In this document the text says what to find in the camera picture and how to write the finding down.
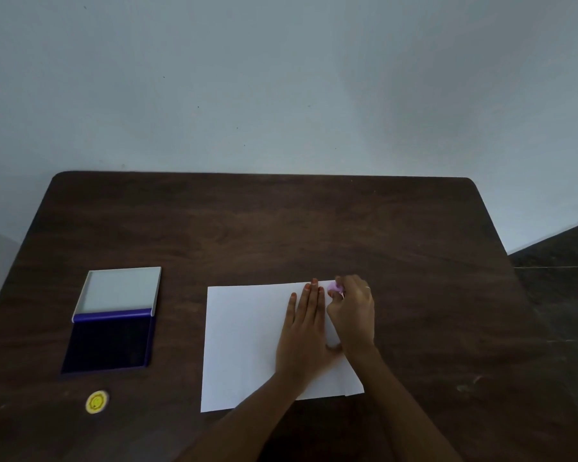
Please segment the yellow round stamp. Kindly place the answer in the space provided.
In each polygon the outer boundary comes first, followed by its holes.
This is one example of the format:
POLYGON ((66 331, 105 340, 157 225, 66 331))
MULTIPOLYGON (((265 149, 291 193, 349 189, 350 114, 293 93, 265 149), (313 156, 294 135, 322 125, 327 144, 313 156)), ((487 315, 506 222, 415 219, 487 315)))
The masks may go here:
POLYGON ((91 393, 85 402, 85 411, 94 415, 105 410, 109 403, 109 393, 106 390, 96 390, 91 393))

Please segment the person's left hand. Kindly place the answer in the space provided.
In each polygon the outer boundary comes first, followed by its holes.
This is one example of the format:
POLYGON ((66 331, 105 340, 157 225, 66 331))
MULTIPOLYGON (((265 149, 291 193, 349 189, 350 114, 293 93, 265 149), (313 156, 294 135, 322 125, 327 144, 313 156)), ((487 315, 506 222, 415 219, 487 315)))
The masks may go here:
POLYGON ((299 392, 343 356, 326 351, 325 290, 320 285, 316 322, 314 326, 306 326, 307 284, 296 294, 294 323, 290 328, 284 328, 283 324, 276 352, 275 374, 290 381, 299 392))

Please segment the white paper sheet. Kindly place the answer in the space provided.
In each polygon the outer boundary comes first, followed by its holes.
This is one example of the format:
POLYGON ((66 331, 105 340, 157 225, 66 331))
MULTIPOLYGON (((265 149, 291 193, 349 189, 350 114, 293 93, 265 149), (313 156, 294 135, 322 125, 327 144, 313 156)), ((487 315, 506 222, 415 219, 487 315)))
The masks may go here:
POLYGON ((235 408, 273 375, 288 300, 304 285, 208 287, 202 413, 235 408))

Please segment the person's left forearm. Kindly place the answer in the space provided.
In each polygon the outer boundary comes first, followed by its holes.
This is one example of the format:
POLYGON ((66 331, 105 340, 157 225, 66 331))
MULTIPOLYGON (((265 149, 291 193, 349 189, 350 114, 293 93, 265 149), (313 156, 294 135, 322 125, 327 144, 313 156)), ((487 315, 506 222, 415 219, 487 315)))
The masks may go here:
POLYGON ((256 462, 273 430, 308 383, 303 372, 275 372, 200 435, 175 462, 256 462))

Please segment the open blue ink pad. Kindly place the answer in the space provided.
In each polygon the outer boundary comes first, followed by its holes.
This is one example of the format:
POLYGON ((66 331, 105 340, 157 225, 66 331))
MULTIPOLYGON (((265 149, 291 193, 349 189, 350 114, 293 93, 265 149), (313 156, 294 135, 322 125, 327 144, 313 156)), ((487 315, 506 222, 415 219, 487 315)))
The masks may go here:
POLYGON ((90 270, 71 318, 61 374, 149 365, 161 267, 90 270))

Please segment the person's right forearm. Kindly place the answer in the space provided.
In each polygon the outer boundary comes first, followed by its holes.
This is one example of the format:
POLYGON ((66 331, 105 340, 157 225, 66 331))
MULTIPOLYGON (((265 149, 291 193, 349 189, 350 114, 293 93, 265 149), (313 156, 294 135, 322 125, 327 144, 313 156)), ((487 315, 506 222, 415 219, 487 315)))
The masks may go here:
POLYGON ((374 345, 346 350, 346 357, 373 402, 395 462, 462 462, 374 345))

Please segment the person's right hand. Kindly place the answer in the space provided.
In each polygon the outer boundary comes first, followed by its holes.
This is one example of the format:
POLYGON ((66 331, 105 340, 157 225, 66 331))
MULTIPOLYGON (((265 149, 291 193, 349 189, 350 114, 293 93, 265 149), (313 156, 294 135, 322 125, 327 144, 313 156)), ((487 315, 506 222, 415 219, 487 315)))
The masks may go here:
POLYGON ((375 302, 368 283, 358 275, 337 276, 345 288, 339 310, 327 310, 349 362, 375 349, 375 302))

